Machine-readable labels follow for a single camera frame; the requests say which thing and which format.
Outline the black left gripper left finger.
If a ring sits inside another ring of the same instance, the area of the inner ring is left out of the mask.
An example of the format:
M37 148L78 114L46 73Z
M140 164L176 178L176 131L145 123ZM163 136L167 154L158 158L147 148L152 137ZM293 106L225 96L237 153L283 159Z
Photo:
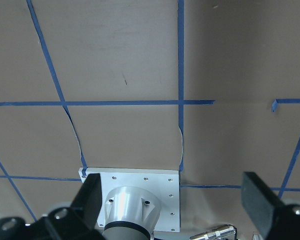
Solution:
M92 173L68 207L56 208L29 226L21 217L0 218L0 240L103 240L95 229L101 207L101 176Z

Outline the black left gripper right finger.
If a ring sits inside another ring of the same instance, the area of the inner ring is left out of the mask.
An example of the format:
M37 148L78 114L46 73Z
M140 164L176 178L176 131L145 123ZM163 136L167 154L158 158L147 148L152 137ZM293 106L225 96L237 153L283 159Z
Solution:
M255 172L243 172L241 204L264 240L300 240L300 204L282 201Z

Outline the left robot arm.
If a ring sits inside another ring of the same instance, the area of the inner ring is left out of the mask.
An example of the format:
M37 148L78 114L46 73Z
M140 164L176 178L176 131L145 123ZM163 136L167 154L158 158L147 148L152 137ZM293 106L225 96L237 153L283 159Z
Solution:
M264 240L300 240L300 204L286 204L254 172L244 172L241 203ZM0 218L0 240L152 240L163 204L147 190L124 186L102 194L90 174L67 207L27 225Z

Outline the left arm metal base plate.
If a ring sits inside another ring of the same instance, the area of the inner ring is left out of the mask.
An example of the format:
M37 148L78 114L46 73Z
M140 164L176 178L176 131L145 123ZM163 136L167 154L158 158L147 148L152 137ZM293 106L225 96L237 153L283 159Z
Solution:
M81 167L78 173L83 182L90 174L100 174L99 227L111 222L131 222L149 233L180 231L177 170Z

